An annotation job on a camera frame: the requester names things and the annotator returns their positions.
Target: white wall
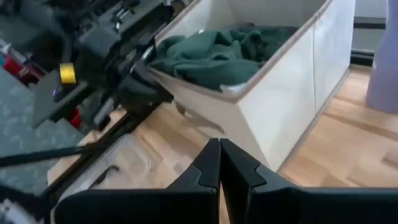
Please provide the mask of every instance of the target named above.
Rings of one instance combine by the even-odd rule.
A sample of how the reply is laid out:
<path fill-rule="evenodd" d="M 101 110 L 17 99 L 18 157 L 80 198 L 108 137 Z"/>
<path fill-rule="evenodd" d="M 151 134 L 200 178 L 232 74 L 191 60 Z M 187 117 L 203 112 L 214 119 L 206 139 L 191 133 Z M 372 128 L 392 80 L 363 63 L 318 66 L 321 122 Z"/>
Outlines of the white wall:
<path fill-rule="evenodd" d="M 386 18 L 387 0 L 356 0 L 355 16 Z"/>

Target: white storage bin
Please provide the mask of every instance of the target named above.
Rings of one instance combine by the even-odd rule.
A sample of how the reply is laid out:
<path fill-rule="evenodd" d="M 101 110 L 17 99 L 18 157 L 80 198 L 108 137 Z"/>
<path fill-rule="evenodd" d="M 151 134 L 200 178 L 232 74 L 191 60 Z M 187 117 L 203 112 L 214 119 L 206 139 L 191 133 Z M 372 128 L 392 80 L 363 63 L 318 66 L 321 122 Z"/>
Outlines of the white storage bin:
<path fill-rule="evenodd" d="M 157 37 L 252 22 L 300 29 L 235 95 L 149 68 L 187 111 L 276 171 L 347 71 L 355 0 L 195 0 Z"/>

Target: green towel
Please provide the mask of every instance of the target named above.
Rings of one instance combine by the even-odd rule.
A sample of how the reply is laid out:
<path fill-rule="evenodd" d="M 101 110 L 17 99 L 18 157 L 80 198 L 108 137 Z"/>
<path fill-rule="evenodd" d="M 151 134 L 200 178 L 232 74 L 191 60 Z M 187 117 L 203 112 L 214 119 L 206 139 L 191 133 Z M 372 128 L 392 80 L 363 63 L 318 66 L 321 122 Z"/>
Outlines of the green towel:
<path fill-rule="evenodd" d="M 295 31 L 294 27 L 248 27 L 173 36 L 159 44 L 150 66 L 220 91 L 220 85 L 247 82 Z"/>

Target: gray carpet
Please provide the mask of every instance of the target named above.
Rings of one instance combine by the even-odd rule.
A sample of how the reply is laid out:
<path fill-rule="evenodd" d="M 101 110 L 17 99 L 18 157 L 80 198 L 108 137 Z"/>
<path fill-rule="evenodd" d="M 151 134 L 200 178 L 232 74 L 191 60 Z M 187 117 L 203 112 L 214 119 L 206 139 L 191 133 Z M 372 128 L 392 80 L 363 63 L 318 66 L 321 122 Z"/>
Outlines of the gray carpet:
<path fill-rule="evenodd" d="M 74 146 L 84 136 L 67 121 L 30 127 L 34 93 L 0 68 L 0 157 Z M 0 169 L 0 183 L 39 194 L 56 160 Z"/>

